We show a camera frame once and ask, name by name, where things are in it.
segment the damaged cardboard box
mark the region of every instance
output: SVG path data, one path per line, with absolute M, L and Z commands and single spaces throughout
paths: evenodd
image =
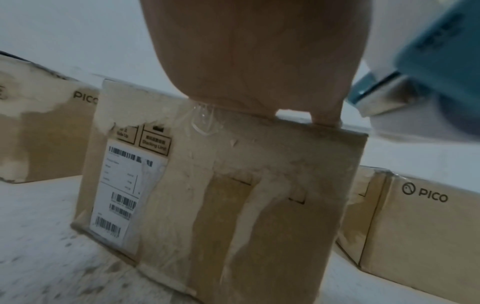
M 72 227 L 206 304 L 311 304 L 366 140 L 104 81 Z
M 360 167 L 338 243 L 365 272 L 478 303 L 479 202 L 478 193 Z
M 81 175 L 98 89 L 0 56 L 0 179 Z

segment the skin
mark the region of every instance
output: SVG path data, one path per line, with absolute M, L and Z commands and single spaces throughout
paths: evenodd
M 340 123 L 365 48 L 370 0 L 141 0 L 158 59 L 193 100 Z

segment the circular logo icon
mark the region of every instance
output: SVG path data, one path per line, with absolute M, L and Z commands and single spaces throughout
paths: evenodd
M 416 189 L 417 188 L 415 187 L 414 183 L 410 183 L 410 182 L 403 184 L 403 186 L 401 187 L 401 190 L 406 195 L 414 194 Z

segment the speckled floor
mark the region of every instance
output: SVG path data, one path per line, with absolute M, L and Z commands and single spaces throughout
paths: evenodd
M 79 186 L 80 177 L 0 182 L 0 303 L 195 303 L 70 228 Z M 363 273 L 336 249 L 315 304 L 321 303 L 449 302 Z

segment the white label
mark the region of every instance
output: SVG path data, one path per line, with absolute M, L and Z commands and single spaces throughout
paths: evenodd
M 144 178 L 163 174 L 167 159 L 109 139 L 96 191 L 90 229 L 122 246 L 138 207 Z

